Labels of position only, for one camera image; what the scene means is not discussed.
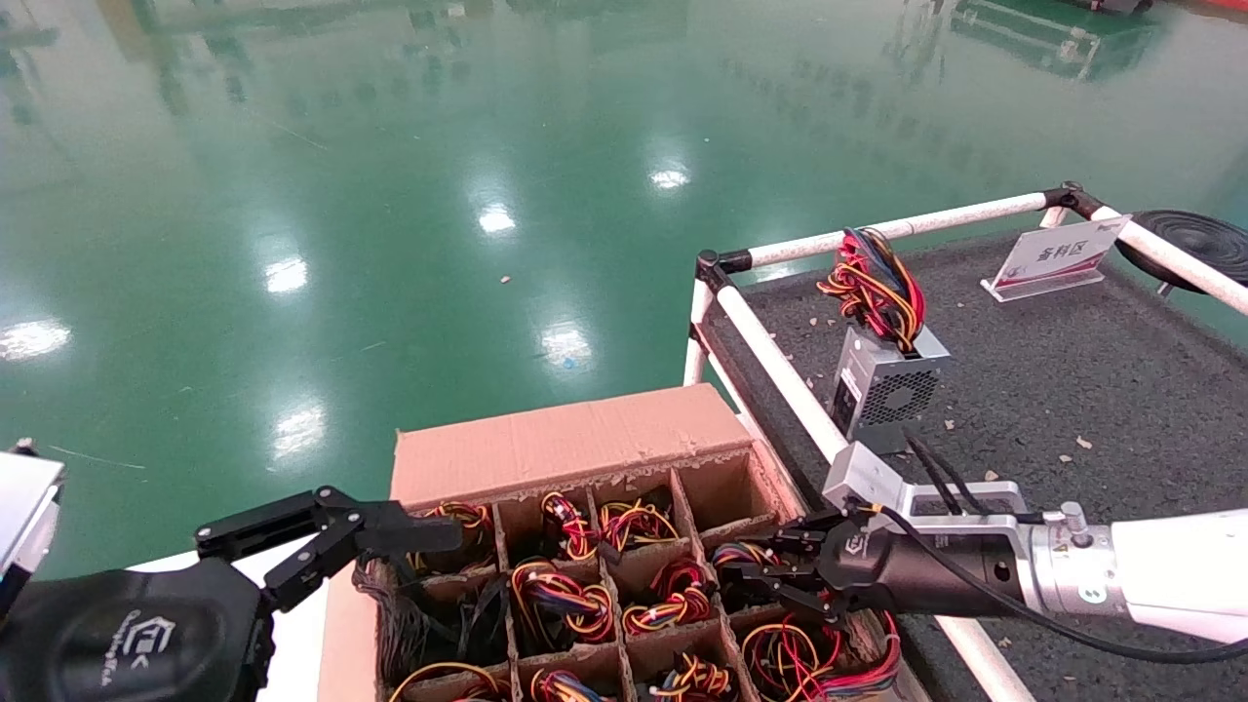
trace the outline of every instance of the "sign placard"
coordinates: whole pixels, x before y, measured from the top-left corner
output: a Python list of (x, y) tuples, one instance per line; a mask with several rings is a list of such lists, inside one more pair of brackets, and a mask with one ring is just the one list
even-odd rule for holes
[(1104, 280), (1097, 270), (1131, 215), (1028, 231), (1018, 236), (1010, 256), (992, 280), (980, 285), (1008, 302)]

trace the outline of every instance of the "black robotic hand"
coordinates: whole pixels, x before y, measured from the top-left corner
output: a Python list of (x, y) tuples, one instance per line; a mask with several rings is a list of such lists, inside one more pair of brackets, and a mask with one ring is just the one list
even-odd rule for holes
[[(316, 533), (260, 587), (230, 561)], [(205, 525), (196, 565), (32, 582), (0, 622), (0, 702), (251, 702), (267, 682), (273, 612), (357, 558), (458, 548), (459, 522), (331, 487)]]

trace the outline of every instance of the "fan grille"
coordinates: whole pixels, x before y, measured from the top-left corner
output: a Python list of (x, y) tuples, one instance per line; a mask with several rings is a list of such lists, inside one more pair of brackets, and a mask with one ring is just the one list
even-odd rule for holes
[(876, 378), (867, 390), (859, 423), (884, 425), (914, 420), (936, 393), (936, 371), (896, 373)]

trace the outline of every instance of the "gray carpet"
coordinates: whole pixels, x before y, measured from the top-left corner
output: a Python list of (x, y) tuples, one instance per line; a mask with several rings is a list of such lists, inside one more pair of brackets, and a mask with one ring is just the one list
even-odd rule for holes
[[(1248, 506), (1244, 355), (1112, 270), (1097, 285), (997, 304), (978, 281), (996, 272), (1013, 239), (906, 256), (927, 294), (927, 322), (955, 360), (925, 420), (929, 443), (967, 478), (996, 471), (1017, 481), (1033, 507), (1078, 500), (1096, 523)], [(743, 294), (826, 402), (845, 322), (816, 292), (820, 275), (768, 281)], [(827, 319), (837, 321), (830, 326)], [(781, 458), (821, 486), (826, 468), (814, 442), (718, 305), (706, 334)], [(1080, 436), (1092, 448), (1081, 447)], [(1061, 455), (1073, 460), (1063, 463)], [(890, 462), (926, 482), (906, 458)], [(1183, 573), (1174, 576), (1182, 587)], [(1209, 646), (1118, 622), (1067, 623), (1134, 646)], [(1248, 698), (1244, 658), (1159, 666), (1098, 653), (1022, 622), (985, 621), (985, 627), (1037, 700)], [(930, 618), (906, 617), (905, 630), (916, 672), (935, 698), (986, 700)]]

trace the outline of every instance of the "black cable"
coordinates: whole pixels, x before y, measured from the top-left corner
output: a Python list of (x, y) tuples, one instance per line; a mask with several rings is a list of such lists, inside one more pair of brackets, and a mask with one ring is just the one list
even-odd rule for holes
[[(906, 436), (906, 441), (910, 443), (910, 446), (912, 447), (915, 446), (915, 440), (911, 438), (909, 435)], [(927, 477), (932, 481), (932, 485), (936, 487), (936, 492), (940, 492), (940, 498), (945, 501), (945, 507), (948, 510), (948, 513), (950, 515), (963, 513), (962, 506), (958, 505), (957, 500), (953, 498), (953, 493), (950, 492), (948, 486), (945, 485), (945, 478), (942, 478), (940, 472), (936, 471), (936, 466), (929, 462), (927, 458), (925, 458), (922, 453), (919, 452), (917, 447), (915, 448), (915, 455), (919, 456), (919, 462), (922, 463), (924, 470), (927, 471)]]
[[(920, 441), (917, 437), (912, 436), (909, 431), (905, 431), (905, 435), (906, 435), (906, 443), (909, 443), (910, 447), (914, 448), (915, 456), (919, 457), (919, 462), (924, 465), (924, 468), (927, 471), (927, 475), (931, 476), (932, 482), (936, 485), (936, 490), (940, 491), (941, 493), (941, 497), (943, 497), (948, 492), (948, 487), (942, 485), (945, 481), (936, 472), (937, 466), (945, 471), (945, 475), (948, 476), (948, 480), (953, 482), (953, 486), (957, 487), (957, 491), (962, 495), (962, 498), (966, 500), (966, 503), (971, 506), (971, 510), (973, 510), (975, 513), (977, 515), (991, 513), (988, 508), (985, 507), (983, 503), (980, 502), (980, 500), (976, 496), (971, 495), (971, 490), (966, 487), (966, 481), (962, 480), (961, 473), (953, 470), (953, 466), (948, 465), (948, 461), (941, 458), (938, 453), (929, 448), (926, 443)], [(957, 515), (961, 513), (962, 510), (961, 507), (957, 508), (951, 507), (950, 512)]]
[(1001, 605), (1010, 612), (1017, 615), (1020, 618), (1027, 620), (1033, 625), (1038, 625), (1048, 631), (1070, 638), (1077, 643), (1082, 643), (1090, 648), (1096, 648), (1104, 653), (1112, 653), (1114, 656), (1122, 656), (1123, 658), (1133, 658), (1136, 661), (1146, 661), (1149, 663), (1168, 663), (1168, 665), (1194, 665), (1194, 663), (1217, 663), (1221, 661), (1229, 661), (1231, 658), (1238, 658), (1248, 653), (1248, 638), (1237, 641), (1236, 643), (1228, 643), (1226, 646), (1218, 646), (1214, 648), (1202, 648), (1198, 651), (1153, 651), (1151, 648), (1137, 648), (1134, 646), (1124, 646), (1122, 643), (1114, 643), (1113, 641), (1106, 641), (1103, 638), (1097, 638), (1094, 636), (1083, 633), (1082, 631), (1071, 628), (1047, 615), (1042, 615), (1035, 610), (1031, 610), (1026, 605), (1021, 605), (1005, 595), (1001, 595), (996, 590), (992, 590), (987, 583), (976, 580), (975, 576), (968, 573), (965, 568), (950, 560), (938, 548), (927, 542), (924, 535), (919, 533), (919, 530), (914, 527), (905, 517), (899, 515), (891, 507), (884, 505), (876, 505), (874, 507), (859, 506), (859, 510), (865, 512), (879, 512), (894, 521), (901, 531), (906, 532), (907, 536), (915, 540), (919, 546), (927, 552), (937, 563), (945, 567), (948, 572), (957, 576), (958, 580), (970, 585), (977, 590), (985, 597), (992, 600), (997, 605)]

